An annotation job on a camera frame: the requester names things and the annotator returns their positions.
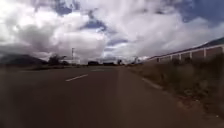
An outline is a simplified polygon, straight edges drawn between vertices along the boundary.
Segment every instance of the sky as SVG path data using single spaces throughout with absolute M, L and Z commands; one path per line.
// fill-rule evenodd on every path
M 224 37 L 223 0 L 0 0 L 0 55 L 151 57 Z

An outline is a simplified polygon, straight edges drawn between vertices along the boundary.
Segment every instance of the hill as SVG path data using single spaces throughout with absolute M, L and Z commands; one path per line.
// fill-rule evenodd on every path
M 46 62 L 29 55 L 8 54 L 0 58 L 0 65 L 5 66 L 27 67 L 42 64 Z

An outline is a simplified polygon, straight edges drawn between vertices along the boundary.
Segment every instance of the dry grass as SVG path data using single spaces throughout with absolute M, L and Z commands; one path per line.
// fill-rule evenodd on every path
M 179 97 L 200 100 L 206 110 L 215 111 L 223 62 L 223 55 L 219 55 L 206 61 L 174 60 L 157 65 L 143 64 L 131 70 Z

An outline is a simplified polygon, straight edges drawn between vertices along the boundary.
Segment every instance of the road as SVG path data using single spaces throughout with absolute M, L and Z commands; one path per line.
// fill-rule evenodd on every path
M 172 96 L 121 67 L 6 72 L 0 84 L 2 127 L 201 127 Z

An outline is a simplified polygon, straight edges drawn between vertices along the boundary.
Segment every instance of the utility pole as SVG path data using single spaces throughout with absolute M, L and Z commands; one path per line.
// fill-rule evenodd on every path
M 75 51 L 75 48 L 72 48 L 72 64 L 74 64 L 74 51 Z

